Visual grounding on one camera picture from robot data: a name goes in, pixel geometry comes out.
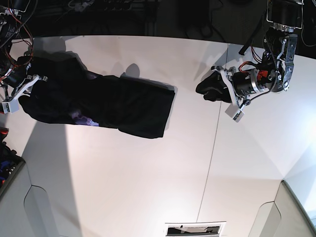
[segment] red wire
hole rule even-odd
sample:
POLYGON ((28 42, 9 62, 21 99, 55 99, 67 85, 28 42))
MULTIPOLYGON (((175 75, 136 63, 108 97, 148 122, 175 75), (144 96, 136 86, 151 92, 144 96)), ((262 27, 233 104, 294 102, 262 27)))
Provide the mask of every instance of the red wire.
MULTIPOLYGON (((9 2, 9 0, 8 0, 8 9, 9 9, 9 12, 10 12, 11 16, 12 16, 18 23, 20 23, 20 24, 22 25, 23 23, 22 23, 19 19, 17 19, 17 18, 15 17, 14 13, 12 12, 12 9, 10 8, 10 2, 9 2)), ((26 63, 23 64, 23 65, 15 65, 15 64, 13 64, 13 66, 15 66, 15 67, 21 67, 21 66, 25 66, 25 65, 29 64, 29 62, 31 61, 31 59, 33 58, 33 55, 34 55, 34 53, 33 53, 33 36, 32 36, 32 34, 27 30, 27 27, 25 26, 25 24, 23 25, 23 28, 24 28, 24 30, 26 31, 26 33, 29 35, 30 40, 32 41, 32 45, 31 45, 30 43, 27 43, 27 41, 24 41, 24 42, 31 48, 31 55, 30 55, 30 59, 29 59, 28 62, 26 62, 26 63)), ((10 56, 10 54, 7 53, 7 51, 6 51, 6 55, 9 57, 9 60, 12 59, 12 57, 10 56)))
POLYGON ((240 66, 239 66, 239 71, 242 72, 242 73, 249 73, 247 71, 243 71, 241 68, 247 64, 251 63, 250 61, 246 61, 246 62, 243 62, 240 66))

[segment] cable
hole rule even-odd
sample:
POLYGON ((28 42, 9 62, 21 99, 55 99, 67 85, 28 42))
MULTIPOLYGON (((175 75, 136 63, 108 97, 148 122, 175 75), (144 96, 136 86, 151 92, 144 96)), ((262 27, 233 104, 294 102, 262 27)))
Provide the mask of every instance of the cable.
POLYGON ((71 10, 73 10, 73 8, 69 9, 68 11, 64 12, 60 17, 57 18, 56 21, 54 21, 52 23, 52 25, 54 25, 55 23, 57 23, 61 18, 63 18, 68 12, 70 12, 71 10))
POLYGON ((243 71, 241 68, 243 67, 243 66, 245 66, 245 65, 251 65, 251 66, 253 66, 253 67, 255 67, 255 68, 257 68, 257 65, 255 64, 255 63, 253 63, 253 62, 251 62, 251 61, 246 61, 246 62, 243 62, 240 66, 239 66, 239 71, 240 72, 242 72, 242 73, 249 73, 248 71, 243 71))
POLYGON ((17 41, 17 42, 12 42, 12 43, 21 43, 24 42, 23 40, 17 41))
POLYGON ((74 0, 71 0, 69 3, 68 3, 68 7, 70 8, 75 8, 76 6, 71 6, 71 3, 73 2, 74 0))
POLYGON ((30 33, 30 31, 29 31, 28 27, 26 26, 26 24, 25 24, 25 23, 22 23, 19 19, 17 19, 17 18, 15 17, 14 12, 12 12, 12 9, 10 8, 10 0, 8 0, 8 9, 9 9, 9 12, 10 12, 10 14, 12 15, 12 17, 15 19, 15 21, 18 22, 18 23, 20 23, 21 26, 23 26, 24 30, 25 30, 26 33, 29 35, 30 40, 31 40, 31 42, 32 42, 32 44, 30 44, 30 43, 27 42, 26 40, 22 39, 22 41, 25 42, 25 43, 31 48, 30 59, 29 59, 26 63, 24 63, 24 64, 22 64, 22 65, 16 65, 16 64, 12 63, 12 61, 11 61, 11 60, 12 60, 12 57, 10 56, 10 54, 9 54, 9 53, 6 51, 6 49, 5 49, 5 54, 6 54, 7 58, 10 60, 11 64, 12 64, 13 66, 15 66, 15 67, 22 67, 22 66, 28 65, 28 64, 30 63, 30 61, 32 60, 32 58, 33 58, 33 44, 34 44, 34 40, 33 40, 32 34, 30 33))
POLYGON ((2 43, 2 44, 0 45, 0 48, 2 48, 3 46, 5 46, 6 43, 8 43, 9 40, 12 39, 12 37, 13 37, 15 34, 17 34, 17 33, 20 31, 20 29, 28 22, 28 20, 31 18, 31 16, 33 16, 33 14, 34 14, 34 12, 35 12, 35 10, 36 10, 36 7, 37 7, 37 5, 38 5, 39 0, 35 0, 35 1, 36 1, 36 2, 35 2, 35 5, 34 5, 34 8, 33 8, 32 12, 31 12, 31 14, 29 15, 29 17, 26 19, 26 21, 25 21, 9 38, 7 38, 7 40, 6 40, 4 43, 2 43))
POLYGON ((258 61, 262 61, 262 58, 260 58, 260 56, 256 53, 255 49, 253 46, 251 46, 251 53, 252 53, 252 56, 256 59, 258 59, 258 61))
POLYGON ((264 16, 266 16, 266 15, 265 15, 265 14, 262 15, 262 30, 263 30, 264 38, 265 38, 266 41, 267 41, 267 46, 268 46, 269 51, 270 51, 270 54, 271 54, 271 56, 272 56, 272 60, 273 60, 273 63, 274 63, 274 65, 275 65, 276 71, 278 71, 278 68, 277 68, 277 60, 276 60, 275 55, 273 54, 270 41, 269 41, 269 39, 268 39, 268 37, 267 37, 267 34, 266 34, 266 31, 265 31, 264 20, 263 20, 264 16))
POLYGON ((258 97, 260 97, 260 96, 262 96, 262 95, 269 94, 269 93, 275 88, 276 84, 277 84, 277 78, 275 79, 275 82, 273 83, 273 85, 272 85, 272 87, 270 88, 269 91, 264 92, 264 93, 262 93, 262 94, 260 94, 260 95, 257 95, 256 97, 251 98, 250 101, 253 101, 254 99, 257 99, 258 97))
POLYGON ((261 59, 260 57, 256 54, 256 52, 254 51, 253 47, 251 47, 251 54, 253 59, 257 62, 257 63, 261 63, 261 59))
POLYGON ((256 35, 259 33, 259 31, 263 28, 263 21, 264 18, 267 14, 267 10, 265 10, 262 13, 262 16, 260 17, 260 20, 255 28, 255 30, 252 32, 252 34, 250 35, 250 37, 248 38, 247 42, 244 44, 244 46, 241 48, 241 50, 238 52, 240 55, 244 56, 246 50, 250 47, 250 45, 253 42, 253 39, 256 37, 256 35))
POLYGON ((301 30, 301 39, 302 39, 302 42, 303 42, 303 44, 304 44, 306 47, 315 47, 316 44, 308 45, 308 44, 305 43, 304 38, 303 38, 303 31, 304 31, 304 21, 303 21, 303 27, 302 27, 302 30, 301 30))
POLYGON ((221 5, 218 7, 218 8, 213 8, 211 11, 210 11, 210 20, 209 20, 209 24, 210 24, 210 31, 211 31, 211 33, 210 33, 210 37, 212 37, 213 36, 213 30, 217 33, 217 35, 222 39, 222 41, 224 42, 224 43, 226 43, 226 40, 224 39, 224 37, 223 37, 223 35, 219 32, 219 30, 217 30, 214 26, 213 26, 213 11, 216 11, 216 10, 220 10, 221 8, 223 8, 223 6, 224 6, 224 4, 223 4, 223 2, 221 1, 221 0, 218 0, 220 3, 221 3, 221 5))

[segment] black fabric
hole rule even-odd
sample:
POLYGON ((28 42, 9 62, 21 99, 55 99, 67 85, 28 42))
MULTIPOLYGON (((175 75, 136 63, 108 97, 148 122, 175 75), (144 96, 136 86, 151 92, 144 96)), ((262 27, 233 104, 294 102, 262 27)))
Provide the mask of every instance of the black fabric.
POLYGON ((144 137, 163 137, 174 91, 115 76, 89 79, 76 58, 62 62, 34 58, 30 75, 45 75, 35 83, 31 96, 21 96, 23 110, 45 123, 76 124, 76 111, 101 127, 144 137))
POLYGON ((219 72, 213 72, 208 78, 198 84, 196 93, 202 94, 204 100, 232 102, 228 88, 219 72))

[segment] cloth fold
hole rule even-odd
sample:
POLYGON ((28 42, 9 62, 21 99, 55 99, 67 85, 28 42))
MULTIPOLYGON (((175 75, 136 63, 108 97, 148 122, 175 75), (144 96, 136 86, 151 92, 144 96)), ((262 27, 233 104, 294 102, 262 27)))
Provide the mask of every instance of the cloth fold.
POLYGON ((163 137, 174 90, 115 76, 90 79, 76 58, 54 62, 35 57, 28 74, 48 77, 47 82, 35 83, 30 96, 19 98, 23 110, 38 121, 163 137))

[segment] dark floor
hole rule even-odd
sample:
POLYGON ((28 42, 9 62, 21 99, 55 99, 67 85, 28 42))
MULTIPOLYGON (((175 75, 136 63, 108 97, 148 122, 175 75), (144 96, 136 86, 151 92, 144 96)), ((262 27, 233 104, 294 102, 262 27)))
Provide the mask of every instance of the dark floor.
MULTIPOLYGON (((40 1, 38 9, 28 25, 35 37, 71 35, 136 35, 196 40, 224 40, 228 43, 245 44, 266 9, 266 0, 250 0, 250 3, 236 5, 231 0, 134 0, 133 10, 101 10, 91 7, 82 13, 69 9, 69 0, 40 1), (200 27, 200 22, 210 22, 200 27)), ((304 39, 308 44, 316 43, 316 7, 311 0, 305 0, 304 39)), ((300 30, 296 54, 316 58, 316 46, 306 47, 301 41, 300 30)), ((263 31, 255 37, 253 45, 262 47, 263 31)))

